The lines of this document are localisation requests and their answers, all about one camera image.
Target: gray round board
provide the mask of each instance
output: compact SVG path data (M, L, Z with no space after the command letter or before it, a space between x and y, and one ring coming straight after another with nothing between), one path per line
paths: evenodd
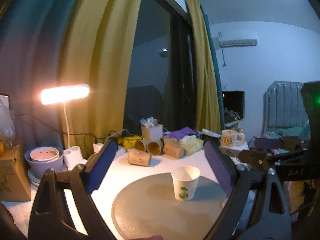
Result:
M200 177L194 198L178 201L171 174L163 173L126 186L116 196L111 216L124 239L161 235L164 240L202 240L226 197L216 182Z

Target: purple bowl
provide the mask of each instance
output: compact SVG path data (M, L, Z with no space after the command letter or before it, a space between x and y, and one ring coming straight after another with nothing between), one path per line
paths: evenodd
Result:
M44 172L49 168L53 168L55 172L61 172L63 168L63 150L59 147L55 147L55 146L52 146L52 147L56 148L59 151L59 157L51 161L37 163L31 160L30 158L31 151L33 151L38 147L30 149L26 151L26 153L24 154L24 158L29 163L33 174L36 175L39 179L42 178Z

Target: mug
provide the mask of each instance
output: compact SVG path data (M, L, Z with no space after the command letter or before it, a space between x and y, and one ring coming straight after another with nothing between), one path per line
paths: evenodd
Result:
M223 130L221 132L221 147L232 148L235 146L243 145L245 141L245 136L243 133L238 133L235 130Z

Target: screw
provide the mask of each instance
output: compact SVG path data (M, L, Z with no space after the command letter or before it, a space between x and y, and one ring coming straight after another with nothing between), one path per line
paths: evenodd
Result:
M54 172L54 169L53 168L49 168L45 171L45 174L46 175L51 175L52 173Z
M245 170L245 166L242 163L237 164L237 170L238 171L244 171Z
M276 170L273 169L273 168L270 168L270 169L268 170L268 173L271 174L271 175L275 175L275 174L276 174Z
M84 164L80 163L80 164L76 165L75 168L79 169L79 170L83 170L84 166L85 166Z

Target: tissue box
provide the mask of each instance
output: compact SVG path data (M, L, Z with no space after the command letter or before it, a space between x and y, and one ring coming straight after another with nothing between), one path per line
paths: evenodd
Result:
M0 200L31 200L30 181L19 145L0 157Z
M146 138L147 140L151 140L152 142L158 141L163 137L163 131L162 131L163 125L158 124L154 127L144 127L141 126L142 136Z
M191 138L187 142L179 141L179 144L186 150L185 156L190 156L202 149L203 140Z

